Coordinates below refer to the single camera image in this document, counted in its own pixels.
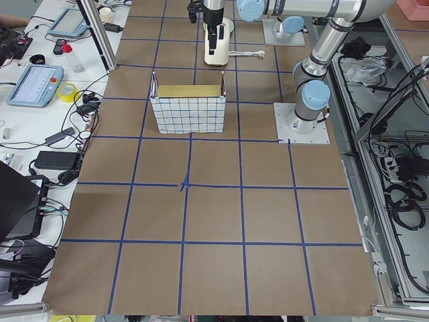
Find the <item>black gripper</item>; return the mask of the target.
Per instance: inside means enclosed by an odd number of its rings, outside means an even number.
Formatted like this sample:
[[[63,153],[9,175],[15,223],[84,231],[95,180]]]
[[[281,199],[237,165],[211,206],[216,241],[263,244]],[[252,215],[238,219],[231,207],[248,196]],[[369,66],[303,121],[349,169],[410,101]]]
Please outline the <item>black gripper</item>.
[[[207,27],[209,52],[213,53],[217,48],[217,26],[223,21],[224,0],[204,0],[202,11]]]

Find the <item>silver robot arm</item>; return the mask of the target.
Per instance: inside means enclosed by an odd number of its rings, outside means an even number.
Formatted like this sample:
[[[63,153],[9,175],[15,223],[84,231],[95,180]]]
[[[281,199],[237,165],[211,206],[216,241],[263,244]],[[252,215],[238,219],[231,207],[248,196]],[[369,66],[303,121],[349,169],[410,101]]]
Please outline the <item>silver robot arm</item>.
[[[304,18],[302,16],[276,17],[274,21],[271,32],[277,38],[293,36],[304,29]]]
[[[355,23],[371,21],[385,13],[395,1],[238,1],[241,19],[256,21],[262,15],[325,17],[325,26],[309,57],[298,63],[293,78],[297,103],[286,122],[298,134],[312,133],[321,111],[330,98],[330,89],[322,81],[334,53]]]

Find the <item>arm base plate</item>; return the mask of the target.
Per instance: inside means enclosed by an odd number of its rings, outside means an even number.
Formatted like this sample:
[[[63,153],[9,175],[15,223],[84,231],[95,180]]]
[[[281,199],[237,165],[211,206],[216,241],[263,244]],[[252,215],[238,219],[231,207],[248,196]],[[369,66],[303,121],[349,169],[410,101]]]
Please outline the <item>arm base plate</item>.
[[[278,142],[281,144],[329,144],[323,112],[313,121],[304,121],[294,113],[295,103],[274,103]]]
[[[302,33],[304,18],[289,16],[285,19],[263,19],[264,40],[272,46],[305,46]]]

